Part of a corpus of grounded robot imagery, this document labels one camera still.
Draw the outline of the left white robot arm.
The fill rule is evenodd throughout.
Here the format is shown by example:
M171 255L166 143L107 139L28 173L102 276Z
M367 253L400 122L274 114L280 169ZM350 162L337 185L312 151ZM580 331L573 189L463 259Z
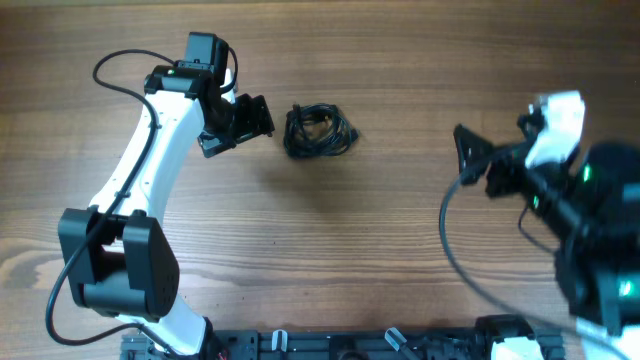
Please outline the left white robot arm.
M238 94L238 61L226 41L192 32L180 60L162 58L139 95L134 134L103 188L58 224L68 286L78 307L145 336L158 359L223 359L210 320L178 293L179 263L163 233L169 195L193 143L213 157L274 123L261 96Z

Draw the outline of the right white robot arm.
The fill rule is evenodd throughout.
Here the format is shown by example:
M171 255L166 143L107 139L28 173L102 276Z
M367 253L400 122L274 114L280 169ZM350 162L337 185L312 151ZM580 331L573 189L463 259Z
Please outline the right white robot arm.
M601 142L577 171L577 152L528 165L541 140L526 132L519 144L494 145L462 125L453 132L459 157L455 186L487 180L489 197L521 194L558 238L555 278L576 333L605 354L639 356L639 151Z

